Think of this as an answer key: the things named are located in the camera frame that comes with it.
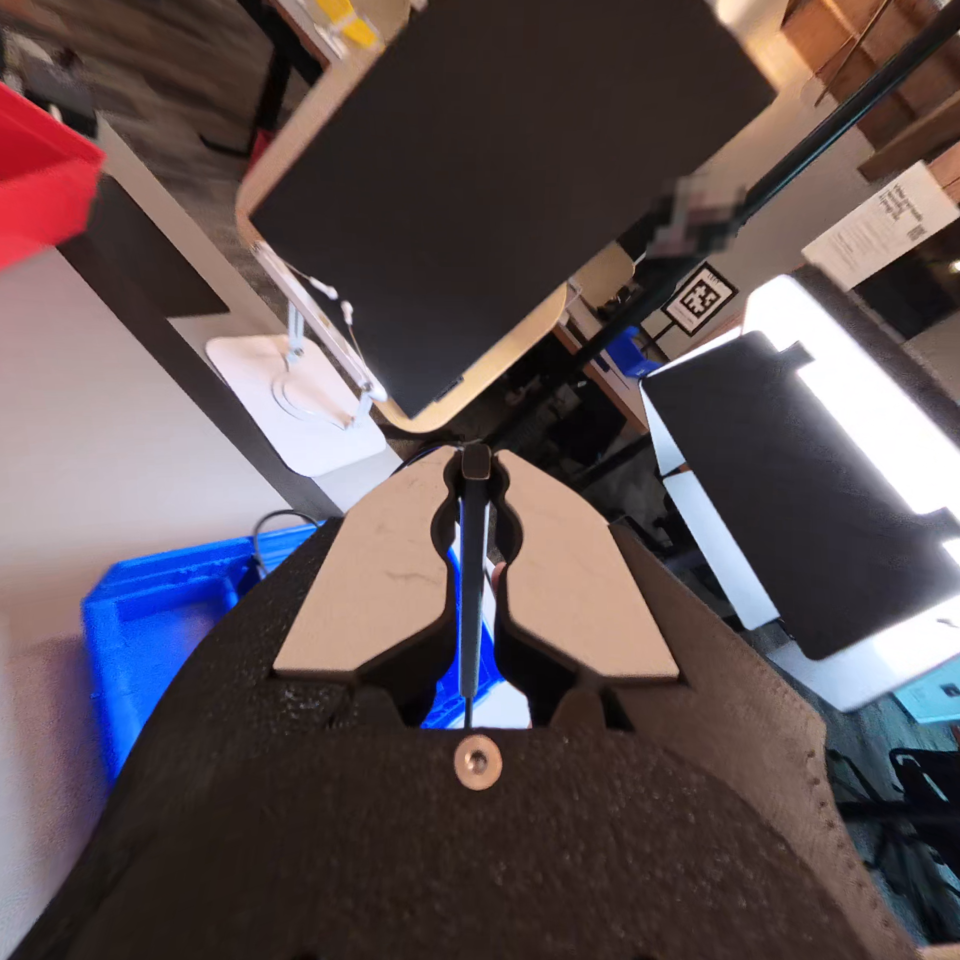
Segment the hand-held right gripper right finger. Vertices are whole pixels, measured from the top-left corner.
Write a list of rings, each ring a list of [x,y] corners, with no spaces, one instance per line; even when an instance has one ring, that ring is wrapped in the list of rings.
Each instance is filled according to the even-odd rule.
[[[609,522],[519,455],[494,455],[495,660],[532,710],[577,688],[674,685],[681,677]]]

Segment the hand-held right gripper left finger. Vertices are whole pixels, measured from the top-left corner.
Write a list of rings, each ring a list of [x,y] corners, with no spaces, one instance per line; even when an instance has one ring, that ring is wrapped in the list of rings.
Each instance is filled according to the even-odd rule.
[[[443,446],[345,515],[272,665],[287,679],[376,687],[400,710],[426,699],[457,648],[453,538],[460,452]]]

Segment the blue plastic bin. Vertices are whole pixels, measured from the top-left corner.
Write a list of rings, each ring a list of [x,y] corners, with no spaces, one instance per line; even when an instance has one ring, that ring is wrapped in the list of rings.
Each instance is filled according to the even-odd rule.
[[[606,346],[605,353],[610,365],[616,368],[624,379],[640,381],[666,366],[666,361],[646,356],[639,340],[640,335],[639,327],[627,326]]]
[[[197,646],[317,533],[340,519],[188,546],[111,566],[81,603],[108,787]]]

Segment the black board with wooden rim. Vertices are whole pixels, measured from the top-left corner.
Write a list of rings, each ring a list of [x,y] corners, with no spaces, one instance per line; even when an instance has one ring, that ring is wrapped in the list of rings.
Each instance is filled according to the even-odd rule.
[[[278,283],[290,266],[352,303],[380,410],[426,434],[776,98],[708,2],[429,2],[323,72],[237,227]]]

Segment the red plastic bin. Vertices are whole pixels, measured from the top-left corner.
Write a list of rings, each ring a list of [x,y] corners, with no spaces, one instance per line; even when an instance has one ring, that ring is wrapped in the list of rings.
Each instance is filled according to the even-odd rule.
[[[2,85],[2,270],[86,231],[105,160],[89,139]]]

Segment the wooden table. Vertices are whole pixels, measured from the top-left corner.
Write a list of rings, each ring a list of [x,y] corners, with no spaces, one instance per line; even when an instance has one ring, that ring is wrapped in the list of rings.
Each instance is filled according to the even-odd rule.
[[[565,285],[565,304],[553,334],[570,354],[576,354],[603,324],[570,283]],[[606,398],[626,418],[628,425],[640,435],[649,434],[649,424],[638,378],[628,378],[606,351],[582,368],[582,378],[590,378]]]

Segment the black panel with white rim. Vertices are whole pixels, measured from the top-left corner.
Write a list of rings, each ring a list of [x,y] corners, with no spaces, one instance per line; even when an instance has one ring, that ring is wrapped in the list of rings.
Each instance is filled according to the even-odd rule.
[[[958,515],[906,462],[870,457],[870,419],[801,342],[762,332],[642,381],[663,484],[738,618],[839,711],[958,656]]]

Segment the white tablet stand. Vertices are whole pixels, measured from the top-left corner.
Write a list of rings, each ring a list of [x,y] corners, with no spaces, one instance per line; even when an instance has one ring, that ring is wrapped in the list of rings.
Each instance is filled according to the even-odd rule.
[[[294,474],[319,478],[378,456],[388,443],[372,410],[388,394],[360,348],[354,306],[265,241],[253,253],[286,297],[286,330],[210,339],[215,372]]]

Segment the black and white tag marker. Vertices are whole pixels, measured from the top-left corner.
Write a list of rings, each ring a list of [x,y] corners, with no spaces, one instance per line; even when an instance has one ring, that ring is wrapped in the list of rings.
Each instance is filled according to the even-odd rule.
[[[675,328],[693,337],[738,294],[738,287],[705,261],[678,286],[660,310]]]

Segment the white paper sign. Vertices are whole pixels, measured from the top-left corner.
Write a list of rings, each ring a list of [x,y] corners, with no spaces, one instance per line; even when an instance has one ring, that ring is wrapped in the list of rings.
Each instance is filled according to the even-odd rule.
[[[804,247],[804,260],[851,291],[958,219],[957,203],[918,161]]]

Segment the wooden desk with black legs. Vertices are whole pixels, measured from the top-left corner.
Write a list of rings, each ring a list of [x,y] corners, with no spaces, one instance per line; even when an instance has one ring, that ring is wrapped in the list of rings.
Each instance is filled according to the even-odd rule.
[[[342,60],[350,50],[347,42],[330,28],[316,25],[307,2],[239,1],[237,5],[270,42],[267,72],[246,145],[236,148],[205,136],[198,139],[211,152],[254,164],[281,126],[283,101],[292,73],[311,87],[328,66]]]

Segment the black metal pole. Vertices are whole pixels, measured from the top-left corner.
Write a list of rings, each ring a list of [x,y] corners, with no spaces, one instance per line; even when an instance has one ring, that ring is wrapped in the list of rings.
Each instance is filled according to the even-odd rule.
[[[750,187],[745,198],[724,222],[724,230],[737,234],[753,216],[796,180],[799,174],[856,126],[863,116],[948,43],[958,33],[958,29],[959,3],[951,1]],[[493,450],[503,448],[520,426],[532,417],[560,386],[606,351],[619,334],[630,326],[639,327],[651,313],[661,309],[678,286],[703,265],[714,249],[714,237],[709,236],[699,241],[692,253],[668,260],[657,282],[646,290],[632,294],[606,325],[576,352],[566,356],[561,366],[546,374],[536,390],[483,438],[483,444]]]

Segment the yellow box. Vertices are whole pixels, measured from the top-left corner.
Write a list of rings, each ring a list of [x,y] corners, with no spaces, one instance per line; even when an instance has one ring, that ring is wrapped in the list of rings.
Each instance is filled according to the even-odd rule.
[[[366,19],[351,1],[314,1],[317,17],[315,23],[329,40],[347,41],[364,50],[380,46],[377,29]]]

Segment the black folding frame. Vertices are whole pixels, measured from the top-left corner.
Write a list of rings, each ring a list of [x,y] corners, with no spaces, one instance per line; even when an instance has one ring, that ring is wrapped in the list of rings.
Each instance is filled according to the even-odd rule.
[[[958,941],[958,751],[889,751],[894,782],[883,794],[846,754],[826,751],[837,809],[864,865],[907,915],[922,946]]]

